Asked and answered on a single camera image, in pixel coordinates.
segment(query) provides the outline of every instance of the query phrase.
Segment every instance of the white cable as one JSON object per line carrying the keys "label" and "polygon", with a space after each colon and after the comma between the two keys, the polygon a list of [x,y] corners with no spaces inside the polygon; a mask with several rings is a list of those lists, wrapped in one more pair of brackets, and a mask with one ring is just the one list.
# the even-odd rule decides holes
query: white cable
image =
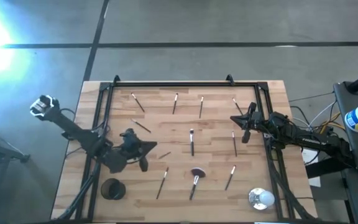
{"label": "white cable", "polygon": [[320,113],[317,114],[317,116],[310,121],[310,126],[313,124],[313,122],[316,120],[318,116],[320,116],[324,111],[326,111],[330,106],[332,106],[336,101],[332,102],[330,105],[328,105],[324,110],[322,110]]}
{"label": "white cable", "polygon": [[307,127],[309,127],[309,129],[311,129],[311,126],[310,126],[308,123],[306,123],[306,121],[303,121],[302,119],[294,118],[294,117],[292,117],[292,119],[295,119],[295,120],[297,120],[297,121],[302,122],[302,123],[305,124]]}

